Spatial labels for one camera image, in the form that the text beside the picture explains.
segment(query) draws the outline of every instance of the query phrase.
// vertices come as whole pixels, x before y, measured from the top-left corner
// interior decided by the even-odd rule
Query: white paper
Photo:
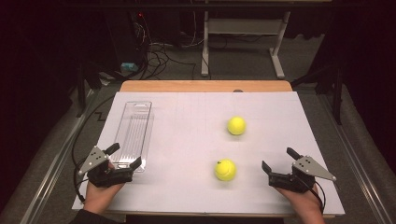
[[[134,174],[109,211],[290,215],[289,202],[268,186],[264,160],[275,173],[289,174],[292,147],[326,168],[296,92],[118,92],[98,141],[114,143],[128,101],[151,101],[154,123],[146,171]],[[231,135],[227,121],[241,116],[242,135]],[[216,179],[218,160],[237,167],[235,179]],[[317,178],[327,204],[324,214],[345,213],[332,181]],[[86,184],[80,192],[85,192]],[[73,209],[82,205],[76,199]]]

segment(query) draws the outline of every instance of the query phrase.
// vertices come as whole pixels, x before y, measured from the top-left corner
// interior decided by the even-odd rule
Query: cable
[[[145,39],[146,39],[146,30],[145,30],[145,28],[143,28],[142,25],[140,25],[140,24],[137,23],[137,22],[134,22],[134,25],[136,25],[136,26],[139,28],[138,33],[136,34],[136,38],[139,38],[140,31],[141,31],[141,30],[143,31],[142,41],[141,41],[141,43],[140,43],[140,45],[139,45],[139,46],[142,46],[142,45],[145,43]]]
[[[276,35],[223,35],[223,36],[231,38],[233,40],[237,40],[237,41],[253,43],[253,42],[260,40],[263,37],[273,37]],[[255,37],[255,39],[253,39],[253,40],[243,39],[243,38],[253,38],[253,37]]]
[[[317,181],[315,181],[315,183],[320,187],[320,190],[322,191],[322,194],[323,194],[323,210],[324,210],[324,207],[326,206],[326,194],[324,193],[324,190],[323,190],[322,186]]]
[[[146,25],[146,29],[148,30],[148,40],[149,40],[149,43],[151,44],[151,43],[152,43],[152,40],[151,40],[151,36],[150,36],[150,34],[149,34],[149,26],[148,26],[148,24],[146,23],[146,19],[145,19],[143,13],[140,13],[140,17],[143,19],[143,22],[144,22],[145,25]]]
[[[158,75],[166,68],[166,63],[167,63],[168,60],[165,60],[165,59],[163,59],[163,58],[160,58],[160,56],[158,55],[157,52],[151,52],[151,54],[154,54],[154,55],[156,56],[156,58],[157,58],[157,60],[158,60],[158,65],[155,66],[155,69],[154,69],[153,72],[151,72],[151,75],[149,75],[149,76],[147,76],[147,77],[144,77],[144,78],[143,78],[143,76],[142,76],[141,79],[146,80],[146,79],[149,79],[149,78],[151,78],[151,77],[156,77],[156,76],[158,76]],[[163,66],[163,69],[162,69],[160,72],[156,73],[157,70],[158,70],[161,66]]]
[[[73,164],[76,166],[78,166],[78,163],[76,162],[76,158],[74,157],[74,151],[76,148],[76,142],[79,138],[79,136],[81,135],[82,130],[84,129],[85,124],[87,123],[87,121],[90,119],[90,117],[96,112],[96,110],[103,104],[105,104],[107,101],[111,100],[112,98],[114,98],[115,95],[112,95],[110,97],[108,97],[107,99],[105,99],[102,103],[100,103],[92,112],[91,114],[84,120],[84,122],[81,124],[81,127],[79,128],[77,134],[76,134],[76,139],[73,142],[73,146],[72,146],[72,150],[71,150],[71,155],[72,155],[72,161]]]
[[[195,37],[196,37],[196,34],[197,34],[197,20],[196,20],[195,11],[192,12],[192,15],[193,15],[193,17],[194,17],[194,36],[193,36],[192,41],[191,41],[191,43],[190,43],[189,45],[187,45],[187,46],[182,46],[182,47],[184,47],[184,48],[188,48],[188,47],[194,46],[194,41],[195,41]]]
[[[73,184],[74,184],[75,192],[76,192],[76,194],[77,194],[79,200],[80,200],[82,203],[84,203],[85,199],[84,199],[84,197],[81,195],[81,193],[79,192],[78,187],[79,187],[79,185],[80,185],[82,182],[84,182],[85,180],[84,180],[84,181],[79,181],[79,182],[77,183],[77,178],[78,178],[78,171],[79,171],[79,168],[80,168],[81,165],[84,163],[84,161],[87,159],[87,157],[81,159],[79,162],[76,162],[76,158],[75,158],[75,155],[74,155],[75,148],[76,148],[76,142],[77,142],[79,136],[81,135],[81,132],[82,132],[82,130],[84,129],[84,127],[85,127],[87,121],[90,119],[90,117],[96,112],[96,110],[97,110],[100,106],[102,106],[104,103],[106,103],[106,102],[109,101],[110,99],[114,98],[114,96],[115,96],[115,95],[112,95],[112,96],[108,97],[107,99],[105,99],[105,100],[104,100],[102,103],[100,103],[100,104],[91,112],[91,114],[84,120],[84,122],[82,123],[81,127],[79,128],[79,130],[78,130],[78,132],[77,132],[77,134],[76,134],[76,139],[74,140],[73,145],[72,145],[71,157],[72,157],[72,161],[73,161],[73,163],[74,163],[74,165],[75,165],[75,168],[74,168],[74,170],[73,170]]]
[[[309,186],[308,186],[300,177],[298,177],[297,175],[295,175],[294,177],[296,177],[296,179],[299,180],[300,183],[302,183],[303,185],[305,185],[306,188],[307,188],[309,191],[311,191],[311,193],[318,199],[318,201],[319,201],[320,213],[323,214],[325,204],[322,202],[322,200],[320,199],[319,195],[318,195],[314,190],[312,190],[311,188],[309,188]],[[323,193],[323,195],[324,195],[323,188],[321,187],[321,185],[319,185],[319,186],[320,186],[320,189],[322,190],[322,193]]]
[[[224,35],[219,35],[219,36],[222,37],[222,38],[224,39],[224,46],[222,46],[222,47],[220,47],[220,48],[208,46],[210,49],[226,49],[226,48],[227,48],[227,46],[228,46],[228,39],[227,39],[227,37],[224,36]]]
[[[203,39],[200,40],[199,42],[195,43],[195,44],[187,45],[187,46],[181,46],[181,47],[182,47],[182,48],[190,48],[190,47],[199,46],[199,45],[201,45],[202,43],[204,43],[204,40],[203,40]]]
[[[192,65],[191,79],[194,80],[194,70],[195,70],[196,63],[182,63],[182,62],[179,62],[179,61],[176,61],[176,60],[172,59],[172,58],[169,57],[169,55],[166,53],[166,48],[165,48],[165,46],[163,46],[163,53],[166,55],[166,57],[168,57],[169,61],[171,61],[171,62],[180,63],[180,64],[186,64],[186,65]]]
[[[210,74],[209,64],[206,62],[204,56],[202,56],[201,58],[202,58],[202,61],[204,61],[204,63],[205,63],[206,66],[207,66],[207,74],[209,75],[209,80],[212,80],[212,74]]]

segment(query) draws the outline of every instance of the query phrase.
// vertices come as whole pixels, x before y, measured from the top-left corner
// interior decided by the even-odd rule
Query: wire
[[[275,35],[223,35],[223,36],[231,38],[233,40],[237,40],[237,41],[253,43],[253,42],[257,42],[258,40],[260,40],[264,37],[273,37]]]
[[[195,44],[191,44],[191,45],[183,45],[183,46],[181,46],[181,47],[182,47],[182,48],[190,48],[190,47],[199,46],[199,45],[201,45],[202,43],[204,43],[204,40],[203,40],[203,39],[202,39],[202,40],[200,40],[199,42],[195,43]]]
[[[196,20],[195,11],[192,12],[192,15],[193,15],[193,17],[194,17],[194,36],[193,36],[192,41],[191,41],[191,43],[190,43],[189,45],[187,45],[187,46],[182,46],[182,47],[184,47],[184,48],[188,48],[188,47],[194,46],[194,41],[195,41],[195,37],[196,37],[196,34],[197,34],[197,20]]]
[[[154,71],[150,72],[150,75],[148,75],[147,77],[145,77],[144,75],[140,78],[140,79],[149,79],[152,77],[155,77],[157,79],[159,79],[157,76],[163,72],[163,70],[167,67],[169,62],[173,62],[173,63],[180,63],[180,64],[185,64],[185,65],[192,65],[192,70],[191,70],[191,79],[193,79],[193,74],[195,71],[195,66],[196,63],[183,63],[180,61],[177,61],[173,58],[171,58],[167,53],[166,53],[166,46],[170,46],[168,44],[165,43],[151,43],[150,44],[151,47],[153,48],[154,46],[159,46],[158,49],[155,50],[151,50],[151,55],[154,55],[155,57],[152,57],[150,60],[148,60],[148,62],[152,62],[154,60],[157,61],[156,64],[149,64],[149,66],[154,67]]]
[[[140,35],[140,31],[143,31],[142,42],[141,42],[140,45],[139,45],[139,46],[142,46],[142,45],[145,43],[145,39],[146,39],[146,30],[145,30],[145,28],[143,28],[142,25],[140,25],[140,24],[137,23],[137,22],[134,22],[134,25],[136,25],[136,26],[139,28],[138,33],[136,34],[136,37],[137,37],[137,38],[138,38],[139,35]]]
[[[82,123],[81,127],[79,128],[79,130],[78,130],[78,132],[77,132],[77,134],[76,134],[76,139],[75,139],[74,142],[73,142],[73,146],[72,146],[72,150],[71,150],[72,161],[73,161],[73,164],[75,165],[75,167],[78,166],[78,163],[76,162],[76,158],[75,158],[75,156],[74,156],[74,152],[75,152],[75,148],[76,148],[76,142],[77,142],[79,136],[81,135],[81,132],[82,132],[82,130],[84,129],[84,126],[87,124],[88,120],[89,120],[90,117],[96,112],[96,110],[97,110],[100,106],[104,105],[107,101],[109,101],[109,100],[111,100],[112,98],[114,98],[114,96],[115,96],[115,95],[112,95],[112,96],[108,97],[107,99],[105,99],[102,103],[100,103],[100,104],[91,112],[91,114],[84,120],[84,122]]]
[[[300,183],[302,183],[303,185],[305,185],[306,188],[307,188],[309,191],[311,191],[311,193],[318,199],[318,201],[319,201],[320,213],[323,214],[324,206],[325,206],[326,204],[322,202],[322,200],[320,199],[319,195],[318,195],[314,190],[312,190],[311,188],[309,188],[309,186],[308,186],[300,177],[298,177],[297,175],[295,175],[294,177],[296,177],[296,179],[297,179],[298,181],[300,181]],[[322,190],[322,193],[323,193],[323,195],[324,195],[323,188],[321,187],[321,185],[319,185],[319,187],[320,187],[320,189]]]
[[[151,40],[151,36],[150,36],[150,34],[149,34],[149,26],[148,26],[148,24],[146,23],[146,19],[145,19],[143,13],[140,14],[140,17],[143,19],[143,22],[145,23],[146,29],[148,30],[148,40],[149,40],[149,43],[151,44],[151,43],[152,43],[152,40]]]
[[[74,163],[74,165],[75,165],[75,168],[74,168],[74,170],[73,170],[73,184],[74,184],[75,192],[76,192],[76,194],[77,194],[79,200],[80,200],[82,203],[85,202],[85,199],[84,199],[84,197],[81,195],[81,193],[79,192],[78,187],[79,187],[79,185],[80,185],[82,182],[84,182],[84,181],[86,181],[86,180],[77,182],[77,178],[78,178],[78,171],[79,171],[79,168],[80,168],[81,165],[84,163],[84,161],[87,159],[87,157],[84,157],[84,158],[81,159],[79,162],[76,162],[76,158],[75,158],[75,155],[74,155],[74,153],[75,153],[75,148],[76,148],[76,142],[77,142],[78,138],[80,137],[81,132],[82,132],[82,130],[84,129],[84,127],[85,127],[87,121],[90,119],[90,117],[96,112],[96,110],[97,110],[100,106],[102,106],[104,103],[106,103],[106,102],[109,101],[110,99],[114,98],[114,96],[115,96],[115,95],[112,95],[112,96],[108,97],[107,99],[105,99],[105,100],[104,100],[102,103],[100,103],[100,104],[91,112],[91,114],[84,120],[84,122],[82,123],[81,127],[79,128],[79,130],[78,130],[78,132],[77,132],[76,139],[74,140],[73,145],[72,145],[71,157],[72,157],[72,161],[73,161],[73,163]]]
[[[207,74],[209,75],[209,80],[212,80],[212,74],[210,74],[209,64],[206,62],[204,56],[202,56],[201,58],[202,58],[202,61],[204,61],[204,63],[206,64],[206,67],[207,67]]]
[[[315,183],[320,187],[320,190],[322,191],[322,194],[323,194],[323,210],[324,210],[324,207],[326,206],[326,194],[324,193],[324,190],[323,190],[322,186],[317,181],[315,181]]]
[[[224,38],[224,46],[217,48],[217,47],[213,47],[213,46],[208,46],[210,49],[226,49],[228,46],[228,39],[225,35],[219,35],[220,37]]]

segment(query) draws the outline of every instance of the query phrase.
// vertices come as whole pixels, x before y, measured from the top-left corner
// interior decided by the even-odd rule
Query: yellow tennis ball
[[[233,135],[239,135],[245,132],[247,124],[241,117],[232,117],[228,120],[227,129]]]
[[[233,161],[229,159],[223,159],[221,161],[218,161],[215,167],[215,174],[219,180],[232,180],[236,174],[235,163],[233,163]]]

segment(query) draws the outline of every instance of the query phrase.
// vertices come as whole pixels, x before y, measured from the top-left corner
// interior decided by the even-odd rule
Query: clear plastic container
[[[115,143],[120,149],[110,156],[116,168],[126,168],[138,157],[142,164],[135,172],[144,172],[154,116],[151,102],[127,102],[120,120]]]

